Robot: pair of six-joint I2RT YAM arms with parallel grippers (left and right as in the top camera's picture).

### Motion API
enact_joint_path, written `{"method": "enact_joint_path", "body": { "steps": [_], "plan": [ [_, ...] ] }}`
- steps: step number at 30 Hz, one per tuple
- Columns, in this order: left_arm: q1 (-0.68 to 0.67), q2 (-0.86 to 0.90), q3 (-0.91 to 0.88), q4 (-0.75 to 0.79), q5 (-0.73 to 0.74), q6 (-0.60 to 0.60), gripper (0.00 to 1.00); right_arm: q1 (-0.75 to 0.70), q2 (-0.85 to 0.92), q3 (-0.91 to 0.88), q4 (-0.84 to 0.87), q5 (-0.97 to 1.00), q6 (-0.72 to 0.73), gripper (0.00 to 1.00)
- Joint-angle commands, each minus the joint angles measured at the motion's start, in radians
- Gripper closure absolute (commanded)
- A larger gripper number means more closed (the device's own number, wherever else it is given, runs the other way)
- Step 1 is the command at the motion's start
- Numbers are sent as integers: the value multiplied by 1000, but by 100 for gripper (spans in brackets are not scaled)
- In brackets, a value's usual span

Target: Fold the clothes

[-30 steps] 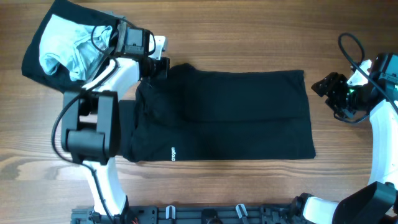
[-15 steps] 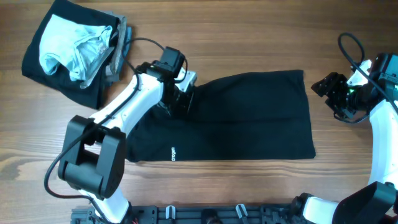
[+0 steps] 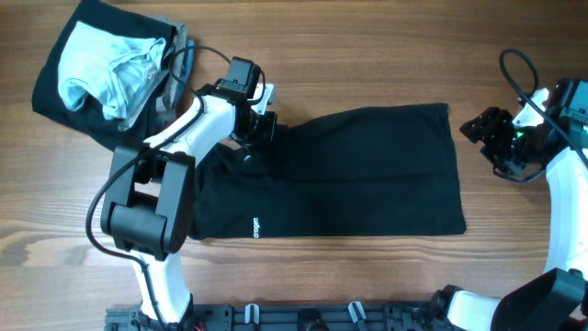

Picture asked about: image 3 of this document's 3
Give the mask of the black t-shirt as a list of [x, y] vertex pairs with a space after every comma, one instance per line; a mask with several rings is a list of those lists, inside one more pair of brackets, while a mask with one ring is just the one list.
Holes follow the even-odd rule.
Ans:
[[456, 235], [467, 225], [444, 103], [358, 108], [198, 165], [193, 239]]

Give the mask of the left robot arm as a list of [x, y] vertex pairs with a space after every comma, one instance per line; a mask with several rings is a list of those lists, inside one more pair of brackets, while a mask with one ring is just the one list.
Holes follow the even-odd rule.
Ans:
[[228, 73], [196, 90], [190, 108], [166, 129], [116, 148], [97, 197], [101, 231], [114, 241], [113, 256], [132, 263], [141, 291], [130, 327], [195, 329], [180, 249], [193, 227], [198, 164], [224, 139], [266, 139], [275, 123], [266, 111], [273, 95], [260, 66], [234, 57]]

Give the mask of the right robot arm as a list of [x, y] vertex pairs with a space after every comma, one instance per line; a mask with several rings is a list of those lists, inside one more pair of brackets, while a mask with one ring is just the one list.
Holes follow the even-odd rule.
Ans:
[[549, 190], [543, 272], [502, 298], [457, 286], [423, 306], [426, 330], [584, 330], [587, 327], [587, 82], [562, 79], [522, 100], [519, 112], [490, 108], [461, 128], [494, 167], [511, 175], [538, 164]]

